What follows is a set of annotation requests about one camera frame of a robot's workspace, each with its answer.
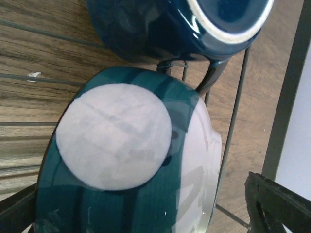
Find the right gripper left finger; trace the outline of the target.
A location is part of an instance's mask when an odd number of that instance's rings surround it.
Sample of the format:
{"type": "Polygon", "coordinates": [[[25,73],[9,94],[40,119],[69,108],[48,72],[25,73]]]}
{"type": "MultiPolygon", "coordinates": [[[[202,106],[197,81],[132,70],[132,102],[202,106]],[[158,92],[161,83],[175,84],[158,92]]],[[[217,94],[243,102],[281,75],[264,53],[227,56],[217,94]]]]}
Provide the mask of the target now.
{"type": "Polygon", "coordinates": [[[0,202],[0,231],[21,233],[35,222],[36,184],[0,202]]]}

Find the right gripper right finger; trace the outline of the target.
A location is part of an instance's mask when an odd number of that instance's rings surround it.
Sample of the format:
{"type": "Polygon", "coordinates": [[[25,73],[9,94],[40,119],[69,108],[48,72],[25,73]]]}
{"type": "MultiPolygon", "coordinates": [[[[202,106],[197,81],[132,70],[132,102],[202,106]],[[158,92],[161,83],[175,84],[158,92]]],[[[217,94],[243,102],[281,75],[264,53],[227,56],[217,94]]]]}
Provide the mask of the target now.
{"type": "Polygon", "coordinates": [[[245,199],[253,233],[311,231],[311,202],[261,174],[249,172],[245,199]]]}

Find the teal white bowl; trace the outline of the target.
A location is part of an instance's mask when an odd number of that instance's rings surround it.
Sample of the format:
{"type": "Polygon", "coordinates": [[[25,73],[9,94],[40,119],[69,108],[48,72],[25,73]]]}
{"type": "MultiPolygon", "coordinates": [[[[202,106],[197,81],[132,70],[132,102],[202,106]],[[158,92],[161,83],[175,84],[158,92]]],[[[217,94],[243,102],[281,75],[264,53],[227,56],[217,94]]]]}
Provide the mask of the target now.
{"type": "Polygon", "coordinates": [[[62,114],[37,182],[38,233],[204,233],[222,139],[200,95],[134,67],[97,73],[62,114]]]}

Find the dark blue mug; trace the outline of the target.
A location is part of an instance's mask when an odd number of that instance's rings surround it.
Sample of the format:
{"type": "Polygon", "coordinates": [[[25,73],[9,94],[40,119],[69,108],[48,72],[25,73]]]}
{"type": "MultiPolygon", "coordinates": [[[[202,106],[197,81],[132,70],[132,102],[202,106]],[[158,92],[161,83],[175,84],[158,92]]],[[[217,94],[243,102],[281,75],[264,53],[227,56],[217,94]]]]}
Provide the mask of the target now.
{"type": "Polygon", "coordinates": [[[103,43],[131,63],[168,66],[210,62],[197,87],[207,93],[229,59],[260,33],[272,0],[89,0],[92,25],[103,43]]]}

